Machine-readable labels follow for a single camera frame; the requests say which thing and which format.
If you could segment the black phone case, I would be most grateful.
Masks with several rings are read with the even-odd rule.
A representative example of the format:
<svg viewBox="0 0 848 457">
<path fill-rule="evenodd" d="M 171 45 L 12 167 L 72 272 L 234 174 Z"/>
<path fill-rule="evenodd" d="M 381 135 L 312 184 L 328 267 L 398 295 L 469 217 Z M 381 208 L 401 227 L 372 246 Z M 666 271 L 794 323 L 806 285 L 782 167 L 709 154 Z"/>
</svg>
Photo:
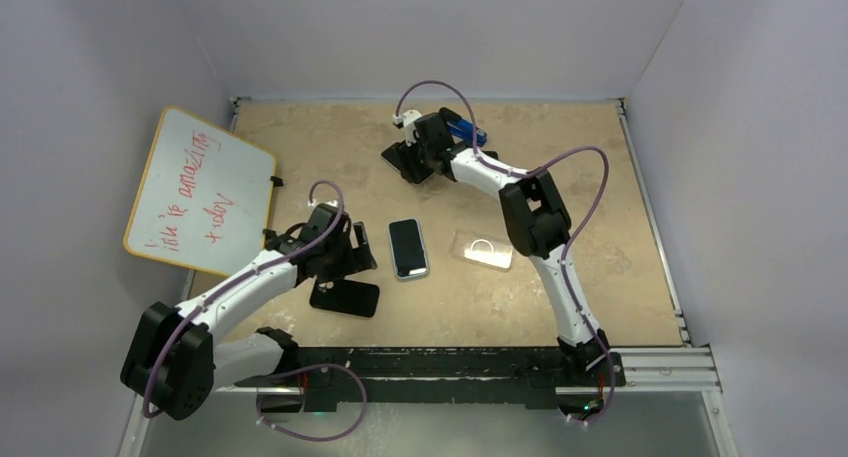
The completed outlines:
<svg viewBox="0 0 848 457">
<path fill-rule="evenodd" d="M 350 280 L 316 283 L 309 298 L 312 308 L 372 318 L 377 310 L 380 288 L 377 285 Z"/>
</svg>

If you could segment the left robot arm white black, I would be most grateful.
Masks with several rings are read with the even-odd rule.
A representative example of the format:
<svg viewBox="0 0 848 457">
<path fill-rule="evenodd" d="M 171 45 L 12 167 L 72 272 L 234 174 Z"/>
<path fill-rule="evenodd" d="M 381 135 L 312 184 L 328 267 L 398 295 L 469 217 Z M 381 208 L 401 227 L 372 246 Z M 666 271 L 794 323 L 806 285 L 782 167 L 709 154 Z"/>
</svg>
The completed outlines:
<svg viewBox="0 0 848 457">
<path fill-rule="evenodd" d="M 318 205 L 284 233 L 265 230 L 266 243 L 242 270 L 178 306 L 157 302 L 142 314 L 121 382 L 142 399 L 147 418 L 192 415 L 217 387 L 263 376 L 292 382 L 298 345 L 287 332 L 258 329 L 235 344 L 223 339 L 272 299 L 306 281 L 319 310 L 362 318 L 375 315 L 380 289 L 352 275 L 377 268 L 363 222 L 335 202 Z"/>
</svg>

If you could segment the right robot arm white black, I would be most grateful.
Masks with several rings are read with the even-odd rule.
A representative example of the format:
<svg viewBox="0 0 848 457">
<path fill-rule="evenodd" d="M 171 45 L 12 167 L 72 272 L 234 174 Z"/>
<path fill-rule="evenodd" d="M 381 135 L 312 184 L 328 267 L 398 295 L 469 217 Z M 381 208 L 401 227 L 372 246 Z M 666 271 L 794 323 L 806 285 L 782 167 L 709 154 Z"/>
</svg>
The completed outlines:
<svg viewBox="0 0 848 457">
<path fill-rule="evenodd" d="M 441 113 L 396 113 L 404 137 L 387 153 L 409 183 L 432 175 L 470 185 L 496 198 L 512 247 L 529 259 L 554 312 L 561 369 L 576 384 L 615 365 L 604 331 L 590 311 L 570 256 L 576 231 L 551 174 L 509 166 L 496 154 L 455 138 Z"/>
</svg>

